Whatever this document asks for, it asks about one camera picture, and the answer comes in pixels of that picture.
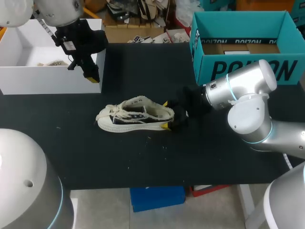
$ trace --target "shoe box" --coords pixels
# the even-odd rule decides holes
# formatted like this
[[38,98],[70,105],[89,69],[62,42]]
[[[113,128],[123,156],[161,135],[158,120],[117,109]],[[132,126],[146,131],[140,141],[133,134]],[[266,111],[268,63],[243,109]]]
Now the shoe box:
[[297,84],[305,70],[305,41],[286,11],[196,12],[190,50],[199,85],[260,59],[278,84]]

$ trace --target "teal cardboard box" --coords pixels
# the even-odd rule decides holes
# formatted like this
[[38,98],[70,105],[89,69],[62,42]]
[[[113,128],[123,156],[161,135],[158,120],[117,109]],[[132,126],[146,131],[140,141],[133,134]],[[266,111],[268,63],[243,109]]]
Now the teal cardboard box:
[[200,5],[205,11],[214,11],[233,2],[234,0],[200,0]]
[[305,0],[295,0],[290,13],[297,26],[305,24]]
[[[279,53],[204,54],[202,43],[277,44]],[[297,84],[305,70],[305,41],[286,11],[211,11],[193,16],[190,49],[198,85],[267,60],[277,83]]]

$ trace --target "table leg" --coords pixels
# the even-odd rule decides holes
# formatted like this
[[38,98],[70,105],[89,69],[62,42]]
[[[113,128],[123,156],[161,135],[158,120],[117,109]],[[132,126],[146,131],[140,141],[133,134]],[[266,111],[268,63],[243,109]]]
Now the table leg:
[[246,229],[258,229],[266,220],[264,198],[255,207],[249,185],[238,185],[237,190],[244,212]]

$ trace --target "white box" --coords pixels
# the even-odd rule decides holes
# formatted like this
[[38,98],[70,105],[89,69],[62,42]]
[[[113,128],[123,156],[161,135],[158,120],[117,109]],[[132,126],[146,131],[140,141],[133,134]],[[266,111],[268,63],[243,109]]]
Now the white box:
[[[88,19],[92,30],[104,29],[101,19]],[[55,27],[49,27],[55,33]],[[37,20],[18,28],[8,28],[0,41],[0,89],[3,94],[80,94],[100,93],[106,50],[93,54],[99,67],[100,83],[84,78],[81,67],[69,71],[67,66],[38,66],[72,57],[56,47]]]

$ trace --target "cardboard box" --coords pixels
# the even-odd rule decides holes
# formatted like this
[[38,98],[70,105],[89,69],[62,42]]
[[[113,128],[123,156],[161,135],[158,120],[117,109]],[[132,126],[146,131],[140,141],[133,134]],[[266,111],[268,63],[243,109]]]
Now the cardboard box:
[[106,0],[86,0],[85,7],[92,13],[97,13],[98,11],[105,8],[107,5]]
[[290,13],[296,26],[305,24],[305,0],[295,0],[293,8]]
[[283,11],[291,12],[295,0],[237,0],[238,11]]
[[153,23],[140,23],[138,18],[130,18],[129,24],[116,22],[107,12],[105,15],[105,32],[109,43],[127,43],[135,36],[157,37],[164,33],[164,28],[155,27]]
[[[202,43],[222,46],[211,54]],[[225,44],[244,45],[252,54],[222,54]],[[297,84],[305,70],[305,41],[286,11],[196,12],[190,49],[199,85],[260,59],[270,63],[278,84]]]
[[6,31],[6,27],[0,27],[0,41],[1,41],[1,38],[3,37],[4,33]]
[[[93,30],[102,28],[102,20],[89,19],[88,23]],[[3,94],[99,93],[105,53],[106,50],[92,55],[99,67],[100,83],[85,79],[79,66],[73,71],[67,66],[38,66],[55,60],[71,62],[39,22],[29,20],[20,27],[8,28],[0,41],[0,89]]]
[[233,2],[234,0],[200,0],[200,5],[204,11],[214,11]]

